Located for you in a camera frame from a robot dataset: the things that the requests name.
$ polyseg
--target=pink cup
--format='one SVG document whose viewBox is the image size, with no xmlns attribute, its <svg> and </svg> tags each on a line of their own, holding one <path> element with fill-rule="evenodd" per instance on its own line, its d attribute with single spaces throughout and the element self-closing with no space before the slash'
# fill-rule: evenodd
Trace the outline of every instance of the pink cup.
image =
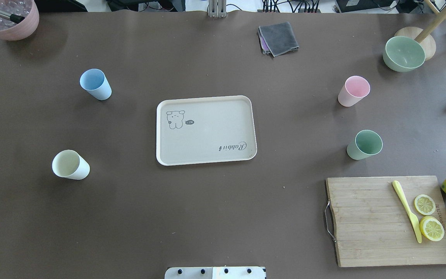
<svg viewBox="0 0 446 279">
<path fill-rule="evenodd" d="M 355 103 L 366 97 L 371 90 L 368 81 L 361 76 L 347 78 L 338 94 L 338 102 L 344 107 L 354 106 Z"/>
<path fill-rule="evenodd" d="M 37 10 L 34 0 L 30 1 L 32 1 L 32 9 L 30 9 L 29 14 L 21 23 L 18 23 L 17 25 L 8 29 L 0 30 L 0 39 L 17 41 L 25 39 L 34 33 L 34 31 L 37 29 L 37 25 L 39 25 L 39 11 Z"/>
</svg>

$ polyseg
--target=folded towel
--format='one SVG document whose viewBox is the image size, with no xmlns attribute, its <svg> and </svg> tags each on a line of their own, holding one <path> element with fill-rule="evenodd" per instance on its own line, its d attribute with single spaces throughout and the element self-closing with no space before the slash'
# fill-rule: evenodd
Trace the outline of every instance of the folded towel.
<svg viewBox="0 0 446 279">
<path fill-rule="evenodd" d="M 271 53 L 273 57 L 299 48 L 290 22 L 259 26 L 259 39 L 262 53 Z"/>
</svg>

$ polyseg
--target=cutting board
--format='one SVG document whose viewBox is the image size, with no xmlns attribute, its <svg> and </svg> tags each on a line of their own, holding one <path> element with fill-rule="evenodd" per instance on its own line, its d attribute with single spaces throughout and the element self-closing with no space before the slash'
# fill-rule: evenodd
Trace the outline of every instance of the cutting board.
<svg viewBox="0 0 446 279">
<path fill-rule="evenodd" d="M 423 236 L 418 243 L 407 213 L 391 182 L 398 180 L 409 206 L 414 198 L 430 196 L 437 209 L 432 214 L 444 226 L 440 241 Z M 435 176 L 342 177 L 326 180 L 333 215 L 338 266 L 446 264 L 446 209 Z"/>
</svg>

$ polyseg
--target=yellow knife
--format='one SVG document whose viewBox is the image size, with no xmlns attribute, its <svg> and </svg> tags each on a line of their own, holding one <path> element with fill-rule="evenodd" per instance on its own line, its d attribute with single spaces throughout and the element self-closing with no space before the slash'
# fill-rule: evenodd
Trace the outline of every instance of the yellow knife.
<svg viewBox="0 0 446 279">
<path fill-rule="evenodd" d="M 412 211 L 410 210 L 407 199 L 405 198 L 404 190 L 402 189 L 402 185 L 400 185 L 400 182 L 398 182 L 397 180 L 393 180 L 391 185 L 393 185 L 395 192 L 397 192 L 398 198 L 400 198 L 402 205 L 404 205 L 405 212 L 407 212 L 407 215 L 409 215 L 410 222 L 412 223 L 412 228 L 414 229 L 414 233 L 416 234 L 417 242 L 421 243 L 422 235 L 421 231 L 419 230 L 419 219 L 417 218 L 416 214 L 412 213 Z"/>
</svg>

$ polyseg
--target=plastic cup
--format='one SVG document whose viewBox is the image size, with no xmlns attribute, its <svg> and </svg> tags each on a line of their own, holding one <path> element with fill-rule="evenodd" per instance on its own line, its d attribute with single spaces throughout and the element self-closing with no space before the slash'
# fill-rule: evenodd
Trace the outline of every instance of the plastic cup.
<svg viewBox="0 0 446 279">
<path fill-rule="evenodd" d="M 412 71 L 421 67 L 425 59 L 423 47 L 409 37 L 392 37 L 384 46 L 383 61 L 394 71 Z"/>
<path fill-rule="evenodd" d="M 366 97 L 371 90 L 369 82 L 361 76 L 347 78 L 345 84 L 338 94 L 338 102 L 344 107 L 354 106 Z"/>
<path fill-rule="evenodd" d="M 358 132 L 347 146 L 347 154 L 354 160 L 361 160 L 378 154 L 383 148 L 381 137 L 372 130 Z"/>
<path fill-rule="evenodd" d="M 18 23 L 17 25 L 0 30 L 0 39 L 7 41 L 17 41 L 21 39 L 25 39 L 34 33 L 39 25 L 39 11 L 37 10 L 37 6 L 33 0 L 25 0 L 32 1 L 32 9 L 25 19 Z"/>
<path fill-rule="evenodd" d="M 58 153 L 51 167 L 55 175 L 75 180 L 84 179 L 91 170 L 89 164 L 73 150 L 63 150 Z"/>
<path fill-rule="evenodd" d="M 80 86 L 97 100 L 106 100 L 111 96 L 111 86 L 100 69 L 89 69 L 80 76 Z"/>
</svg>

